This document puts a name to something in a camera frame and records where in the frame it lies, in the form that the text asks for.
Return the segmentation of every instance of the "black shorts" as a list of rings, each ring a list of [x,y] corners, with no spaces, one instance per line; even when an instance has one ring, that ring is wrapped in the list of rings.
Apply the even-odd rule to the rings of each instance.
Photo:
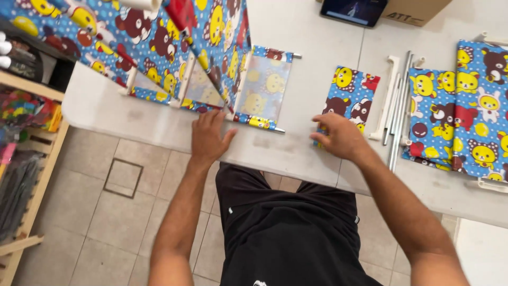
[[[296,193],[272,190],[258,170],[228,163],[220,163],[215,183],[225,238],[228,237],[226,233],[231,221],[252,205],[271,201],[299,201],[319,206],[344,221],[350,234],[348,240],[357,254],[360,251],[354,193],[309,182],[302,182]]]

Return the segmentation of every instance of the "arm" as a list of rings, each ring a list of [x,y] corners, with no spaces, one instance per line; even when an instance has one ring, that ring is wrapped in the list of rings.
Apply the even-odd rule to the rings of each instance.
[[[192,156],[155,237],[149,285],[194,284],[189,256],[206,175],[210,166],[229,148],[236,134],[236,129],[231,129],[221,139],[220,127],[225,116],[225,113],[213,110],[201,114],[193,122]]]
[[[411,264],[411,284],[468,285],[447,232],[385,166],[356,126],[334,113],[313,120],[324,124],[330,136],[313,133],[310,137],[362,172],[381,215]]]

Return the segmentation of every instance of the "tiled floor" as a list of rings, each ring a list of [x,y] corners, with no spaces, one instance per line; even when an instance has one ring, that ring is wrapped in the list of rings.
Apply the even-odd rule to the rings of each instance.
[[[37,233],[45,233],[45,240],[25,251],[14,285],[145,285],[155,234],[189,157],[71,128],[35,226]],[[140,168],[132,165],[115,163],[108,178],[107,188],[123,195],[103,191],[113,158],[143,167],[134,198],[129,196]],[[224,261],[217,170],[218,163],[206,181],[190,254],[196,285],[219,285]],[[274,174],[265,177],[274,189],[294,192],[300,183]],[[374,201],[362,195],[357,201],[365,271],[383,285],[409,285],[409,262]],[[456,220],[448,216],[442,220],[453,236]]]

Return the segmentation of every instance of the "cardboard box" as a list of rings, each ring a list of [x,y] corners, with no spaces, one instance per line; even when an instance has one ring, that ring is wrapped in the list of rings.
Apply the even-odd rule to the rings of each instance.
[[[423,27],[452,0],[389,0],[382,17]]]

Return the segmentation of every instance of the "black t-shirt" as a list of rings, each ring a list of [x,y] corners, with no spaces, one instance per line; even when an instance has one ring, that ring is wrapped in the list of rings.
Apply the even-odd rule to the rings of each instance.
[[[346,221],[315,204],[249,206],[225,233],[221,285],[380,285],[360,265],[355,237]]]

